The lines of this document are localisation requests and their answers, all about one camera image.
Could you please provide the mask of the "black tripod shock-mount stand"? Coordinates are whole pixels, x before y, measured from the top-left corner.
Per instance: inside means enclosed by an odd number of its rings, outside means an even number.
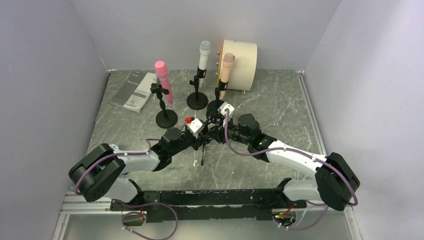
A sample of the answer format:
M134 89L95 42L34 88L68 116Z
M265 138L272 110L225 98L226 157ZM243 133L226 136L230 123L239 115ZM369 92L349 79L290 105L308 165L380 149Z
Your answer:
M221 125L224 122L225 117L222 116L220 113L213 111L211 113L207 113L206 112L206 120L203 121L201 120L205 127L202 130L202 132L199 135L199 138L201 139L201 146L199 148L201 148L201 162L200 165L203 166L205 161L204 161L204 152L205 152L205 146L209 143L211 143L212 141L214 141L213 139L211 139L209 137L209 129L214 126L214 125Z

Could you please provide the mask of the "black round-base mic stand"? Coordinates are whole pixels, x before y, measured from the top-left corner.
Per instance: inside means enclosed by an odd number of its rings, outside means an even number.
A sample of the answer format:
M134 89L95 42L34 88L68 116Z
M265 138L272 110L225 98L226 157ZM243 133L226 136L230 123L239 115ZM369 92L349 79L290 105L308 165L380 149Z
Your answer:
M166 109L166 104L163 100L163 95L168 95L169 90L163 88L161 84L152 83L150 92L152 94L156 94L161 109L161 111L159 111L155 117L156 124L162 129L169 129L174 127L178 121L178 116L175 111Z
M189 81L189 84L194 87L194 92L186 98L187 106L192 110L202 110L208 105L207 96L199 92L200 80L203 80L206 76L206 70L197 68L196 75L193 80Z
M206 112L212 113L213 111L217 112L218 108L224 103L222 99L220 99L220 92L225 92L227 88L226 83L222 83L221 81L218 83L218 86L214 90L215 100L212 100L208 105Z

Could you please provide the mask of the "pink microphone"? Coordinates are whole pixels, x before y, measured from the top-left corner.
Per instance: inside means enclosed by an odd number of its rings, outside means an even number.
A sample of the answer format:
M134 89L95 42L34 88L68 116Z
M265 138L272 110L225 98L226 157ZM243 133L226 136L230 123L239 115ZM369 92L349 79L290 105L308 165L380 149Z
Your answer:
M163 89L168 90L168 93L165 95L166 100L169 104L174 103L174 96L169 81L169 70L166 63L162 60L156 61L154 64L155 74L158 77L160 84Z

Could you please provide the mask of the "peach microphone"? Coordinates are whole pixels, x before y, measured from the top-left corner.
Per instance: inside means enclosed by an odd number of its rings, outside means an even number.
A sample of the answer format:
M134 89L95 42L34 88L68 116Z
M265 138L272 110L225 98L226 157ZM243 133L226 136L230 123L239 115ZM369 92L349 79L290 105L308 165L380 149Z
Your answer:
M222 70L220 72L220 80L218 85L218 89L219 89L218 97L220 100L222 100L225 96L229 77L230 77L230 72L231 72L234 60L235 60L235 56L230 52L226 53L222 58L222 61L221 61Z

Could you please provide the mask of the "white microphone silver grille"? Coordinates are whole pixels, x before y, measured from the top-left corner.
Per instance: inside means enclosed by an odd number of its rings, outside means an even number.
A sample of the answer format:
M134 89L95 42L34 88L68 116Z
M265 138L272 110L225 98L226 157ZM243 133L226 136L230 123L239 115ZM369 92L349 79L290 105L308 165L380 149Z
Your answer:
M207 71L207 62L208 57L211 52L211 43L207 40L203 40L199 47L199 63L198 63L198 78L199 78L199 87L202 87L204 84L204 78Z

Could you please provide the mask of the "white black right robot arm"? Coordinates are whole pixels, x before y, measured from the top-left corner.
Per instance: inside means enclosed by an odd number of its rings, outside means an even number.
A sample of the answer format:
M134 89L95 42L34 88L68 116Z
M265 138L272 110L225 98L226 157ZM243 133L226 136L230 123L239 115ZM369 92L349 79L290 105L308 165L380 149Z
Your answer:
M215 124L218 141L237 155L284 165L309 177L290 179L283 185L282 192L290 201L321 201L337 211L358 205L356 191L361 183L339 153L323 155L292 147L263 133L250 113L240 116L237 124L223 110L207 117Z

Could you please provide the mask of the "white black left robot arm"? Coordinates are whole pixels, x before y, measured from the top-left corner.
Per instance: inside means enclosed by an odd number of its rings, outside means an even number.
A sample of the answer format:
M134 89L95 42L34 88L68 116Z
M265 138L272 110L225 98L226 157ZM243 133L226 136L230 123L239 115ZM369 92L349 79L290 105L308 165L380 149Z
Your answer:
M68 172L75 184L75 193L87 202L102 197L131 202L142 190L131 179L121 179L123 173L157 172L172 163L172 157L188 149L197 149L201 140L188 129L169 128L158 143L146 151L114 150L102 143L76 163Z

